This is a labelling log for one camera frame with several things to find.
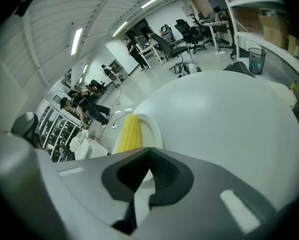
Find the white desk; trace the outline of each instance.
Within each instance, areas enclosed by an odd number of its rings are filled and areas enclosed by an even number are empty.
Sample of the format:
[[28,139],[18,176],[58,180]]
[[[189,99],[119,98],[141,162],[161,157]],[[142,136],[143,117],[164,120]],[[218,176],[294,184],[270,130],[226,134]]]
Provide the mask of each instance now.
[[146,64],[149,66],[149,68],[152,70],[152,67],[151,65],[148,63],[147,59],[145,58],[144,56],[144,53],[149,51],[149,50],[152,50],[153,53],[157,56],[159,62],[163,65],[163,61],[161,60],[160,56],[159,56],[159,53],[158,51],[155,49],[155,46],[159,45],[158,42],[155,42],[153,44],[151,44],[149,47],[145,48],[144,50],[140,51],[138,54],[142,56],[142,58],[144,59],[144,61],[146,62]]
[[215,33],[213,31],[213,26],[221,26],[221,25],[226,25],[228,39],[229,39],[229,45],[232,46],[232,36],[231,36],[230,29],[229,29],[229,22],[227,20],[202,24],[203,27],[209,27],[211,36],[213,38],[214,46],[215,46],[215,54],[224,54],[225,53],[224,51],[222,52],[219,50],[219,46],[218,46],[218,43],[216,42],[216,38],[215,38]]
[[133,113],[156,122],[165,150],[222,166],[277,210],[299,194],[299,124],[263,81],[230,71],[190,74]]

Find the floor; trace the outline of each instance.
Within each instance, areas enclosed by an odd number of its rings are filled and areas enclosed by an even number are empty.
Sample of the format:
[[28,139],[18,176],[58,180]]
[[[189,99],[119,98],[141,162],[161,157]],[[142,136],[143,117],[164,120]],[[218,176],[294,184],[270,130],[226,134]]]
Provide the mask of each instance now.
[[[231,50],[226,49],[226,54],[214,54],[214,46],[206,45],[207,50],[197,50],[196,54],[192,54],[194,63],[204,71],[221,71],[233,61],[230,59]],[[183,53],[184,62],[190,62],[189,54]],[[98,105],[112,108],[110,115],[107,117],[109,123],[105,129],[96,120],[91,124],[94,130],[94,135],[97,141],[108,150],[110,154],[113,153],[115,142],[120,134],[120,130],[124,125],[124,118],[126,113],[132,113],[134,109],[153,92],[166,85],[167,83],[177,79],[170,67],[175,63],[180,62],[181,58],[176,57],[166,61],[163,60],[161,65],[154,57],[151,57],[148,63],[152,66],[151,69],[141,71],[140,67],[122,82],[119,88],[111,87],[107,90]],[[113,124],[117,124],[117,128],[112,128]]]

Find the black office chair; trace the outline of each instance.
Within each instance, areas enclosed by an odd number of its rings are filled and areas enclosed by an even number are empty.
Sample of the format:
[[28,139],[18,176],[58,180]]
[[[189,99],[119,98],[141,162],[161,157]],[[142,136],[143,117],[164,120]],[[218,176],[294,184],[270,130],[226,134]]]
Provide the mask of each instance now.
[[175,28],[182,34],[184,40],[188,44],[194,45],[190,47],[190,49],[193,50],[193,54],[195,54],[195,51],[200,48],[206,50],[204,43],[198,44],[199,41],[205,39],[205,35],[202,32],[200,32],[199,30],[192,30],[189,24],[183,19],[178,19],[176,23],[177,24],[175,25]]
[[191,62],[193,63],[192,54],[190,52],[190,48],[189,48],[188,45],[187,46],[180,46],[180,47],[172,48],[172,46],[167,41],[165,41],[163,38],[161,38],[158,34],[152,33],[150,35],[150,37],[152,39],[154,39],[156,42],[158,42],[161,46],[163,46],[164,53],[168,57],[175,58],[178,55],[180,55],[180,57],[181,57],[181,63],[182,63],[183,62],[182,53],[188,51],[189,55],[190,55]]

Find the trash can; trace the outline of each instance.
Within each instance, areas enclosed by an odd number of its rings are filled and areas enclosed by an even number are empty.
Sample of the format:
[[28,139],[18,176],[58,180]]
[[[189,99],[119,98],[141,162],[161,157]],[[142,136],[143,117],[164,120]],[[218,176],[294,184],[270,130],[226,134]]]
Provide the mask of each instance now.
[[255,75],[263,72],[266,52],[258,48],[249,48],[249,71]]

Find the ceiling light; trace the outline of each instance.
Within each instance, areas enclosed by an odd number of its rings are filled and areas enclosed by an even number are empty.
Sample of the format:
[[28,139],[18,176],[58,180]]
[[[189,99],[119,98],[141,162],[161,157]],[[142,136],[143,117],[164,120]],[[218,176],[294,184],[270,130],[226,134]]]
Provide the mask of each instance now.
[[151,3],[155,2],[155,1],[156,1],[156,0],[151,0],[151,1],[147,2],[146,4],[144,4],[144,5],[142,6],[142,9],[144,9],[146,6],[148,6],[149,4],[151,4]]
[[115,31],[115,33],[112,35],[112,37],[115,37],[116,34],[117,34],[118,32],[120,32],[120,30],[121,30],[127,23],[128,23],[128,22],[125,21],[125,22],[118,28],[118,30]]
[[76,49],[77,49],[78,44],[79,44],[79,40],[80,40],[80,36],[81,36],[82,30],[83,29],[80,28],[80,29],[77,29],[76,32],[75,32],[73,46],[71,47],[71,54],[70,55],[73,55],[73,54],[76,53]]
[[86,64],[86,65],[84,66],[84,69],[83,69],[83,74],[85,73],[85,71],[86,71],[87,68],[88,68],[88,65]]

